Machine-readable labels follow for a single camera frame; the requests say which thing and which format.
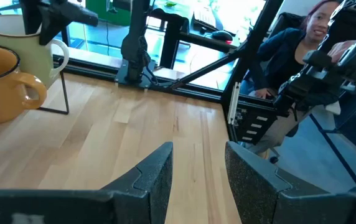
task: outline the keyboard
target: keyboard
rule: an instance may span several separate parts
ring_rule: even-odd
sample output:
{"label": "keyboard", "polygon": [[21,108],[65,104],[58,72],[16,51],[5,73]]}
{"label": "keyboard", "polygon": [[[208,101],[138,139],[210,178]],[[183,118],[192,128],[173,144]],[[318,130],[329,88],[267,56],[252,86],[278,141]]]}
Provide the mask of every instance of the keyboard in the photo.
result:
{"label": "keyboard", "polygon": [[218,30],[217,22],[210,6],[197,7],[194,11],[194,19],[195,23],[198,23],[212,30]]}

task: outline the light wood tabletop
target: light wood tabletop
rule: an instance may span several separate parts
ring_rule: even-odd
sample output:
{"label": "light wood tabletop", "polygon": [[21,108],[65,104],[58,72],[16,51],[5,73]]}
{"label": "light wood tabletop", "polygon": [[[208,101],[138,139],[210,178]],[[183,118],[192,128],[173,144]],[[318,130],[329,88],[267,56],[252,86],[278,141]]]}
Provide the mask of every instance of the light wood tabletop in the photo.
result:
{"label": "light wood tabletop", "polygon": [[[0,189],[99,189],[172,141],[166,223],[240,223],[221,105],[65,77],[69,115],[31,110],[0,124]],[[60,81],[44,106],[64,110]]]}

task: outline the white mug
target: white mug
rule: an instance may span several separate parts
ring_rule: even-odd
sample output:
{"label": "white mug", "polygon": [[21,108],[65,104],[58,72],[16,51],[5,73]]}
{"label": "white mug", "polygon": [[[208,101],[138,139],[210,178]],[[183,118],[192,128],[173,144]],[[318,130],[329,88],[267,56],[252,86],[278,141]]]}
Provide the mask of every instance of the white mug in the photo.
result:
{"label": "white mug", "polygon": [[[46,46],[41,46],[39,40],[39,31],[26,35],[22,15],[0,16],[0,46],[15,51],[21,58],[22,72],[36,76],[49,88],[67,65],[68,47],[60,40],[51,40]],[[58,68],[54,68],[51,44],[58,45],[63,51],[64,60]]]}

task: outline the orange mug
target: orange mug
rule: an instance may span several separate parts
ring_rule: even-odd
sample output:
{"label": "orange mug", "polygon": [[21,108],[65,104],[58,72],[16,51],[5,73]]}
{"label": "orange mug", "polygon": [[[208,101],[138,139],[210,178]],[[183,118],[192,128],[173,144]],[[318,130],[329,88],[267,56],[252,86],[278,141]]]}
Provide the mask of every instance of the orange mug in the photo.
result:
{"label": "orange mug", "polygon": [[[19,70],[19,56],[0,46],[0,123],[12,120],[24,110],[39,108],[47,97],[47,89],[35,76]],[[38,93],[38,99],[27,96],[25,86]]]}

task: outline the gray floor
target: gray floor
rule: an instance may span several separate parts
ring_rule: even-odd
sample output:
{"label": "gray floor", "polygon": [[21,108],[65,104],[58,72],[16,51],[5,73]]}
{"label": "gray floor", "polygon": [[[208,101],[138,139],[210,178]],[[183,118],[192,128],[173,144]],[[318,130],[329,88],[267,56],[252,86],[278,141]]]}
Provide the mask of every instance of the gray floor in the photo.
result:
{"label": "gray floor", "polygon": [[[334,117],[322,107],[312,112],[324,129],[334,129]],[[356,146],[341,134],[329,137],[356,174]],[[277,165],[328,192],[346,192],[356,184],[333,153],[310,118],[299,126],[295,137],[286,138],[281,147]]]}

